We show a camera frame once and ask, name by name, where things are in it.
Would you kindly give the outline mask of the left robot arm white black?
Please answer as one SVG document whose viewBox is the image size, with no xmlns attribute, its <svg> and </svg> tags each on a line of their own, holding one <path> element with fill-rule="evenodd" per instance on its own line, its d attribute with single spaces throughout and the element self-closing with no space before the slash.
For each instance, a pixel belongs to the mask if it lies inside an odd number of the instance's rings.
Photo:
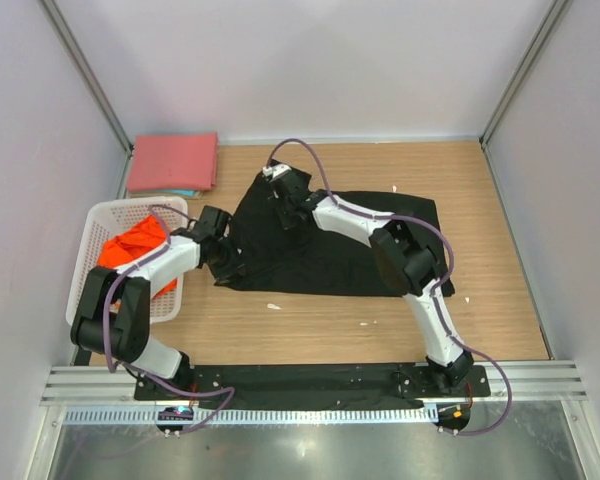
<svg viewBox="0 0 600 480">
<path fill-rule="evenodd" d="M 229 238 L 232 215 L 205 206 L 197 219 L 170 230 L 158 215 L 167 205 L 149 207 L 165 240 L 148 253 L 119 267 L 96 266 L 86 276 L 70 338 L 74 345 L 105 356 L 108 368 L 119 365 L 157 384 L 169 399 L 192 392 L 189 357 L 150 333 L 153 297 L 177 277 L 208 266 L 218 284 L 244 272 L 241 252 Z"/>
</svg>

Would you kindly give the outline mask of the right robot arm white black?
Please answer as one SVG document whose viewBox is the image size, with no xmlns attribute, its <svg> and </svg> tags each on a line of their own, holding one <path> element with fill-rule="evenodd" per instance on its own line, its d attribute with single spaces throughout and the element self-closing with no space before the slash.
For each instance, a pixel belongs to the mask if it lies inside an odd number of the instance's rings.
<svg viewBox="0 0 600 480">
<path fill-rule="evenodd" d="M 265 167 L 262 174 L 285 229 L 312 225 L 371 249 L 382 280 L 405 299 L 418 322 L 432 387 L 444 396 L 462 389 L 474 358 L 444 301 L 442 286 L 449 272 L 443 257 L 414 228 L 430 231 L 447 246 L 441 232 L 415 217 L 363 208 L 329 191 L 312 191 L 286 164 Z"/>
</svg>

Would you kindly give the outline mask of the black t-shirt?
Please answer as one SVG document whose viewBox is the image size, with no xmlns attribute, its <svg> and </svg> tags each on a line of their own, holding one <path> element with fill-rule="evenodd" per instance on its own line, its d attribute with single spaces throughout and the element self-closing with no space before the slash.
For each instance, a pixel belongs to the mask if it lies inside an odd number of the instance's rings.
<svg viewBox="0 0 600 480">
<path fill-rule="evenodd" d="M 282 227 L 271 188 L 258 173 L 235 210 L 228 238 L 240 258 L 210 268 L 217 286 L 238 291 L 395 297 L 370 248 L 315 227 Z"/>
</svg>

